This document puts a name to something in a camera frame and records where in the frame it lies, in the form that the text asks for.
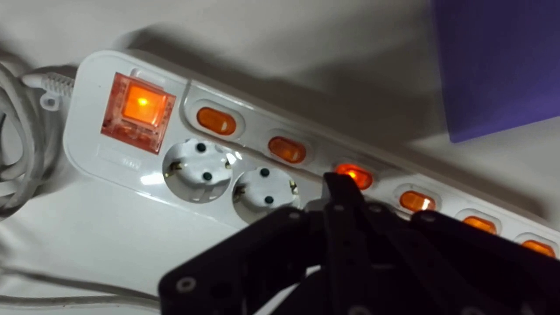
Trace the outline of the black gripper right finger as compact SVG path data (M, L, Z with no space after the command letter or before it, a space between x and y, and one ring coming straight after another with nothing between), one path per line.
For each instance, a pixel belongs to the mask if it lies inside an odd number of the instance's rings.
M458 306L442 315L560 315L556 259L439 211L400 218L369 203L365 215L434 302Z

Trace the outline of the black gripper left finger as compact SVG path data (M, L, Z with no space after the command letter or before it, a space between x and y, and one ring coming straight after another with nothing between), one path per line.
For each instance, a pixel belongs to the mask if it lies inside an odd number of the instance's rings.
M327 234L365 204L348 175L325 173L322 210L280 206L159 280L161 315L252 315L327 262Z

